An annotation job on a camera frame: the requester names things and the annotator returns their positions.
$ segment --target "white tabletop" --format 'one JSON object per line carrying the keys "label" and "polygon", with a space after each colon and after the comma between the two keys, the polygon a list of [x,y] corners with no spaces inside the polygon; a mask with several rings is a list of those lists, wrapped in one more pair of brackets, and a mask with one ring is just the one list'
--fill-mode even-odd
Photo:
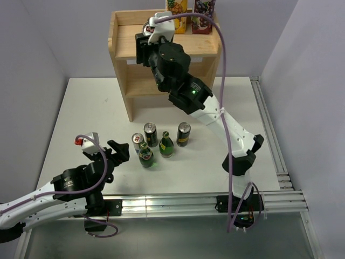
{"label": "white tabletop", "polygon": [[[219,96],[220,78],[213,92]],[[174,194],[211,193],[228,191],[228,173],[222,169],[227,147],[206,126],[187,116],[168,102],[167,96],[135,100],[135,118],[128,121],[116,78],[70,79],[47,151],[38,187],[68,168],[90,161],[74,145],[78,134],[98,132],[100,143],[113,139],[129,143],[130,160],[114,170],[114,182],[106,184],[104,194]],[[226,110],[253,134],[265,131],[249,78],[227,78],[224,93]],[[160,156],[153,148],[157,164],[143,168],[131,143],[135,132],[153,122],[158,138],[169,131],[176,140],[177,126],[186,121],[191,125],[190,141],[186,147],[175,145],[173,157]],[[252,180],[260,190],[280,190],[267,141],[256,153],[251,168]]]}

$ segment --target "can lid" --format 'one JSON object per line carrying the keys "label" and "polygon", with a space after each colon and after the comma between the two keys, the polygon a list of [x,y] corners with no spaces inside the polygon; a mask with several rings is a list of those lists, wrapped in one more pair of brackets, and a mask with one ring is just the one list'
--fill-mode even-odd
{"label": "can lid", "polygon": [[156,131],[156,125],[152,122],[146,123],[144,126],[144,131],[147,133],[154,133]]}
{"label": "can lid", "polygon": [[188,133],[190,132],[190,125],[187,122],[182,122],[178,126],[178,130],[181,131],[182,133]]}
{"label": "can lid", "polygon": [[134,133],[132,136],[132,142],[139,144],[144,141],[144,136],[141,133]]}
{"label": "can lid", "polygon": [[147,147],[146,142],[142,142],[142,143],[140,143],[140,147],[141,147],[141,148],[146,148],[146,147]]}
{"label": "can lid", "polygon": [[169,132],[164,131],[164,132],[163,132],[163,137],[164,137],[165,139],[167,139],[167,138],[169,137]]}

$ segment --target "gray floor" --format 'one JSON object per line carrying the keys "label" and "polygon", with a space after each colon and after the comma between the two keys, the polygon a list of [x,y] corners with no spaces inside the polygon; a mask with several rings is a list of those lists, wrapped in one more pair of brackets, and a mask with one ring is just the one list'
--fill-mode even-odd
{"label": "gray floor", "polygon": [[269,214],[246,234],[227,234],[225,216],[115,223],[119,235],[106,239],[85,235],[82,221],[38,227],[26,258],[312,258],[299,213]]}

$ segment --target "green bottle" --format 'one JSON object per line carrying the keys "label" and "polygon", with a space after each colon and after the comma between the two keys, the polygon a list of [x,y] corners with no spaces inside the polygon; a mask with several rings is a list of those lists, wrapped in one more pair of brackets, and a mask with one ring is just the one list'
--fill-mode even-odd
{"label": "green bottle", "polygon": [[147,146],[146,142],[140,143],[139,160],[143,167],[150,167],[154,163],[153,152]]}
{"label": "green bottle", "polygon": [[160,142],[160,152],[161,152],[162,157],[164,158],[169,158],[174,153],[174,143],[169,138],[169,132],[167,131],[163,132],[163,138],[161,139],[161,142]]}

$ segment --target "bottle label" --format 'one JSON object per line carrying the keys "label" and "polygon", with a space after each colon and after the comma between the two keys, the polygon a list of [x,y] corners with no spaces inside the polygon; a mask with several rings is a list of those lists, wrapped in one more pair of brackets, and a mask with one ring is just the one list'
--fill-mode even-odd
{"label": "bottle label", "polygon": [[149,159],[151,158],[151,155],[152,155],[152,152],[146,152],[146,153],[140,154],[139,156],[140,156],[142,159],[149,160]]}
{"label": "bottle label", "polygon": [[163,145],[163,143],[160,143],[160,145],[161,145],[161,148],[162,148],[163,150],[165,150],[165,145]]}
{"label": "bottle label", "polygon": [[185,138],[185,139],[178,139],[178,142],[186,142],[188,141],[189,137]]}

